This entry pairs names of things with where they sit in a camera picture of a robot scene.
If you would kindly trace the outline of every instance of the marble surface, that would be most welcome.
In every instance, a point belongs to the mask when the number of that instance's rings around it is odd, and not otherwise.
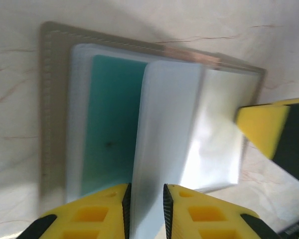
[[[47,20],[247,60],[268,70],[260,103],[299,97],[299,0],[0,0],[0,239],[38,216],[37,45]],[[299,182],[252,144],[240,184],[211,195],[276,231],[299,217]]]

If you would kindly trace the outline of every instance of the yellow foam block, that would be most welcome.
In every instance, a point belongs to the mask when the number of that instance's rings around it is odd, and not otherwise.
[[[291,104],[299,104],[299,98],[282,100],[282,101],[277,101],[277,102],[273,103],[273,105],[276,105],[276,106],[291,105]]]
[[[122,200],[127,184],[103,190],[60,206],[42,217],[57,219],[40,239],[124,239]]]
[[[284,128],[288,106],[264,105],[240,108],[237,126],[267,158],[272,159]]]
[[[178,186],[168,185],[173,200],[172,239],[259,239],[241,214],[244,207]]]

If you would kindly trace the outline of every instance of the rectangular hole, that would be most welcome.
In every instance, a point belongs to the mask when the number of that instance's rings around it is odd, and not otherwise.
[[[190,198],[190,197],[193,197],[194,195],[188,193],[188,192],[184,192],[184,191],[180,191],[179,192],[179,195],[182,197],[182,198]]]
[[[72,222],[102,222],[109,209],[107,207],[83,207],[74,215]]]
[[[97,239],[98,231],[65,231],[63,239]]]
[[[200,230],[202,239],[242,239],[235,230]]]
[[[190,207],[188,212],[194,222],[226,221],[225,216],[217,207]]]

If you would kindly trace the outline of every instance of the stitched edge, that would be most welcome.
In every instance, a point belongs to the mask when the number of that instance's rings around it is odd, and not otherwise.
[[[134,48],[138,48],[138,49],[145,49],[145,50],[153,50],[153,51],[157,51],[157,52],[163,52],[163,50],[154,49],[154,48],[151,48],[151,47],[134,45],[134,44],[124,43],[124,42],[118,42],[118,41],[109,41],[109,40],[106,40],[104,38],[87,36],[87,35],[80,35],[80,34],[76,34],[76,33],[70,33],[70,32],[67,32],[67,31],[60,31],[60,30],[50,31],[50,33],[52,33],[52,32],[61,33],[61,34],[65,34],[65,35],[70,35],[70,36],[76,36],[76,37],[83,37],[84,39],[98,40],[98,41],[102,41],[102,42],[106,42],[106,43],[111,43],[111,44],[116,44],[116,45],[130,46],[130,47],[134,47]]]
[[[44,61],[43,61],[43,122],[45,125],[45,134],[44,134],[44,147],[42,149],[44,160],[43,160],[43,179],[44,185],[49,189],[50,188],[50,170],[49,166],[51,165],[51,109],[50,109],[50,99],[51,99],[51,45],[52,45],[52,34],[48,33],[44,36]]]

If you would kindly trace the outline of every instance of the black rubber tip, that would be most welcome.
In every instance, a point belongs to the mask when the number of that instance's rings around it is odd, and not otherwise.
[[[171,239],[171,228],[173,225],[173,204],[174,200],[168,189],[167,184],[164,184],[163,188],[163,207],[164,207],[164,219],[166,228],[166,238]]]
[[[240,216],[261,239],[281,239],[263,220],[249,214]]]
[[[289,106],[273,161],[299,180],[299,104]]]
[[[125,239],[130,238],[131,191],[132,184],[129,183],[122,200]]]
[[[17,239],[39,239],[56,218],[56,215],[50,214],[35,220]]]

